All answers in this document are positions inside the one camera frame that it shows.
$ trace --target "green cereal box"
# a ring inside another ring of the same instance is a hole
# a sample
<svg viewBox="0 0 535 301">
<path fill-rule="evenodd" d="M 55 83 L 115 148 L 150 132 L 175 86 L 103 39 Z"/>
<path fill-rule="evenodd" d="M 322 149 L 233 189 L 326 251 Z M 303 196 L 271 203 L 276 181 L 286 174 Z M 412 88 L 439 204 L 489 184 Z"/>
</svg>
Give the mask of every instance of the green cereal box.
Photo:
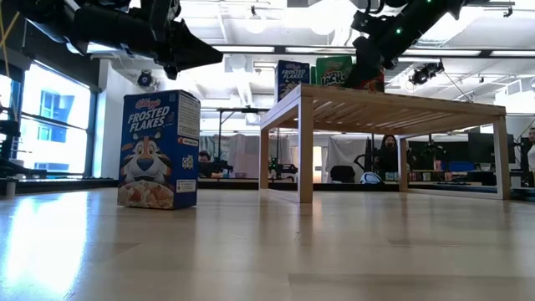
<svg viewBox="0 0 535 301">
<path fill-rule="evenodd" d="M 350 55 L 321 58 L 316 60 L 316 84 L 341 86 L 348 78 L 353 66 Z"/>
</svg>

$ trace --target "wooden table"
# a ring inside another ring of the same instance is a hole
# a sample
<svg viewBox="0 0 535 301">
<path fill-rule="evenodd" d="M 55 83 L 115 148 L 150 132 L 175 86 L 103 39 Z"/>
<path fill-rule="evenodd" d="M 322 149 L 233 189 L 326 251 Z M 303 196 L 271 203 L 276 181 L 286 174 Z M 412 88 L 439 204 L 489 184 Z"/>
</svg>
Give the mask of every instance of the wooden table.
<svg viewBox="0 0 535 301">
<path fill-rule="evenodd" d="M 301 84 L 260 121 L 260 188 L 268 188 L 269 131 L 298 129 L 297 201 L 313 200 L 313 130 L 390 134 L 398 137 L 400 191 L 509 199 L 504 107 Z M 494 124 L 497 194 L 415 190 L 407 186 L 407 138 Z"/>
</svg>

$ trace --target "table leg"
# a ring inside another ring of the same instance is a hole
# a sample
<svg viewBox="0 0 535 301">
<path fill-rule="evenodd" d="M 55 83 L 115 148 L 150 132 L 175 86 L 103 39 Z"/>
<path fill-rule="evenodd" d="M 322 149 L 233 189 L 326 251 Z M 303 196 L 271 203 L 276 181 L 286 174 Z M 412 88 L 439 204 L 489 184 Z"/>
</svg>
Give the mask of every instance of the table leg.
<svg viewBox="0 0 535 301">
<path fill-rule="evenodd" d="M 407 192 L 409 184 L 407 181 L 407 139 L 398 139 L 398 178 L 400 182 L 400 192 Z"/>
<path fill-rule="evenodd" d="M 259 188 L 268 189 L 269 164 L 269 130 L 260 130 L 260 168 L 258 174 Z"/>
<path fill-rule="evenodd" d="M 312 203 L 313 198 L 313 107 L 312 101 L 299 102 L 298 199 Z"/>
<path fill-rule="evenodd" d="M 509 174 L 507 127 L 503 116 L 494 122 L 494 159 L 498 196 L 503 200 L 509 200 L 511 199 L 511 176 Z"/>
</svg>

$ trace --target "wooden floor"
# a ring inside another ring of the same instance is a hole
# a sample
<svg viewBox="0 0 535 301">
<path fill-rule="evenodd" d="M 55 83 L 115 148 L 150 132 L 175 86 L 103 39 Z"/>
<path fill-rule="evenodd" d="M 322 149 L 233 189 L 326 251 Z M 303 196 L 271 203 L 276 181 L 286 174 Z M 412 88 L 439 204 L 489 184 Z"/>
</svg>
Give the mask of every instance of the wooden floor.
<svg viewBox="0 0 535 301">
<path fill-rule="evenodd" d="M 397 193 L 115 189 L 0 201 L 0 300 L 533 300 L 535 204 Z"/>
</svg>

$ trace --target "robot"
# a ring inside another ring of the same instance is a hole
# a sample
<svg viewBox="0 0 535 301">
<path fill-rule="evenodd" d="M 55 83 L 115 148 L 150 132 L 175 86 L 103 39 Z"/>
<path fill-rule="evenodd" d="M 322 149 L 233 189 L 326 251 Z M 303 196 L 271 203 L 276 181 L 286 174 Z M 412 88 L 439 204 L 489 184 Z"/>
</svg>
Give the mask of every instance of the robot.
<svg viewBox="0 0 535 301">
<path fill-rule="evenodd" d="M 97 43 L 154 59 L 169 79 L 179 72 L 219 63 L 223 54 L 189 31 L 179 0 L 6 0 L 35 27 L 58 43 L 72 44 L 82 55 Z"/>
<path fill-rule="evenodd" d="M 169 79 L 179 72 L 222 61 L 222 53 L 193 36 L 184 20 L 173 21 L 181 12 L 180 0 L 6 0 L 15 1 L 19 12 L 58 43 L 71 43 L 87 54 L 89 43 L 124 50 L 155 60 Z M 456 19 L 462 7 L 490 0 L 380 0 L 371 11 L 357 11 L 351 28 L 367 33 L 358 37 L 355 64 L 345 83 L 354 87 L 393 69 L 404 53 L 446 13 Z M 385 6 L 398 8 L 395 16 L 380 15 Z"/>
</svg>

